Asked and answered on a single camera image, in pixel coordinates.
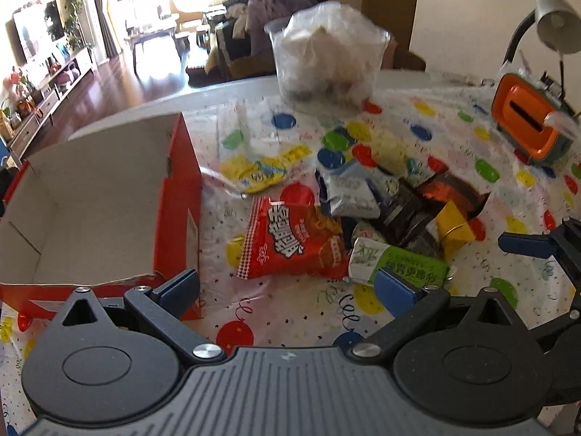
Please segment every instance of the white plastic bag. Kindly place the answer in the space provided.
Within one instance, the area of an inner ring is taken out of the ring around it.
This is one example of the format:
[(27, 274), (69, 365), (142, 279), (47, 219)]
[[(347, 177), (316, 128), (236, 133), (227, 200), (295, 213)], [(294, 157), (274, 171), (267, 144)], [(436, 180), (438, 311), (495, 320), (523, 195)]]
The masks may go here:
[(335, 1), (295, 13), (284, 30), (269, 34), (287, 101), (359, 109), (373, 94), (391, 38), (356, 9)]

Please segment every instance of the drawer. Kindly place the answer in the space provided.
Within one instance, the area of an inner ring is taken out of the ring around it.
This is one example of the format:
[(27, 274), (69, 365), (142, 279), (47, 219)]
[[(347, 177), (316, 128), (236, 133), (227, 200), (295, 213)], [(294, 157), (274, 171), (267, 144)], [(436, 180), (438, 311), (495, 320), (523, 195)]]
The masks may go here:
[(28, 143), (32, 141), (34, 135), (38, 131), (38, 119), (36, 115), (32, 115), (30, 119), (26, 122), (26, 125), (18, 133), (16, 138), (13, 139), (10, 144), (10, 148), (18, 157), (22, 157), (24, 151), (28, 147)]
[(59, 101), (59, 96), (56, 94), (56, 90), (52, 90), (49, 94), (47, 94), (43, 101), (40, 102), (38, 105), (38, 109), (40, 113), (38, 113), (41, 121), (48, 116), (51, 109), (53, 109), (54, 105)]

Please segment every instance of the red snack bag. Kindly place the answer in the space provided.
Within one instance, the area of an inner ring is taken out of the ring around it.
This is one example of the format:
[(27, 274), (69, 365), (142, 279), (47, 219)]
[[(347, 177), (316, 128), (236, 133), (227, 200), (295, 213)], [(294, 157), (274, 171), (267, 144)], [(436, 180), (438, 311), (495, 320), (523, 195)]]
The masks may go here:
[(340, 280), (347, 267), (341, 224), (324, 216), (318, 206), (254, 199), (240, 278), (309, 274)]

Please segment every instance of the open box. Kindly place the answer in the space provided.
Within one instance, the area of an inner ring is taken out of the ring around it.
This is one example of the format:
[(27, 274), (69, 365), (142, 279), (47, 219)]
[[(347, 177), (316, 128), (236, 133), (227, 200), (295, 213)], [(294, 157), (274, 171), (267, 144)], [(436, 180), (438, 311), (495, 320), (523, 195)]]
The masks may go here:
[[(181, 114), (112, 126), (32, 155), (5, 196), (0, 299), (50, 318), (198, 269), (202, 176)], [(199, 303), (184, 319), (200, 317)]]

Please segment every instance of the tablecloth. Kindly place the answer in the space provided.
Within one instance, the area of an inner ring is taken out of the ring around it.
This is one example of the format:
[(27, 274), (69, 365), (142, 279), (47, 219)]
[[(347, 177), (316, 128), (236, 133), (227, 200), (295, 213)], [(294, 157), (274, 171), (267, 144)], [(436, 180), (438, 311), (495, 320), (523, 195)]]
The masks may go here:
[[(199, 164), (209, 173), (200, 225), (204, 317), (187, 325), (229, 353), (236, 345), (348, 347), (388, 323), (390, 314), (364, 285), (313, 276), (237, 278), (240, 240), (232, 240), (246, 231), (252, 196), (223, 178), (241, 161), (284, 159), (285, 181), (263, 194), (318, 198), (314, 169), (340, 170), (357, 160), (373, 170), (370, 146), (385, 130), (406, 146), (412, 184), (447, 165), (479, 192), (490, 192), (471, 224), (477, 241), (454, 257), (450, 292), (475, 295), (492, 284), (528, 327), (566, 312), (574, 289), (556, 261), (505, 254), (497, 239), (504, 231), (543, 233), (564, 217), (578, 217), (579, 146), (551, 169), (527, 165), (495, 129), (493, 95), (484, 87), (380, 90), (366, 112), (345, 118), (298, 113), (279, 96), (185, 112)], [(46, 322), (30, 323), (4, 306), (0, 326), (2, 408), (13, 435), (34, 421), (20, 372)]]

